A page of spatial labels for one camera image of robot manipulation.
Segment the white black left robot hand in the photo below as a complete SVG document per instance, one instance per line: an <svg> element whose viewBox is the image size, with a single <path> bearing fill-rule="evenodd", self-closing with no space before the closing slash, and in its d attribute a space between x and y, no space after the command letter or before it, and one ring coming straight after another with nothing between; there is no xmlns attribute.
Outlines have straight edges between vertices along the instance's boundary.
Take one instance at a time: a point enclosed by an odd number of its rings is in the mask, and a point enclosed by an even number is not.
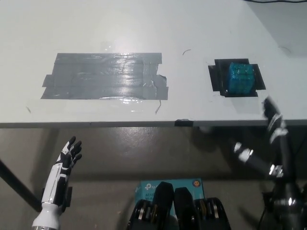
<svg viewBox="0 0 307 230"><path fill-rule="evenodd" d="M51 167L41 199L41 211L34 219L33 230L59 230L60 216L69 206L69 178L76 162L82 158L82 142L71 137Z"/></svg>

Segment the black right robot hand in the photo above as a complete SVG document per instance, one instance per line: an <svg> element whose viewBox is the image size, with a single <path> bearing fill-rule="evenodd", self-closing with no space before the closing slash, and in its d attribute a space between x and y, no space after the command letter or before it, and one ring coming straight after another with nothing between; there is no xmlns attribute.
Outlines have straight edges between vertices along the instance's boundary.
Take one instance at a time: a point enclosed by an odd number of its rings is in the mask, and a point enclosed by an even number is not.
<svg viewBox="0 0 307 230"><path fill-rule="evenodd" d="M237 159L275 181L273 192L277 205L295 206L303 204L303 198L296 184L295 157L290 146L289 131L283 115L270 97L263 101L264 116L267 118L269 144L275 152L272 163L257 157L254 150L236 142L231 152Z"/></svg>

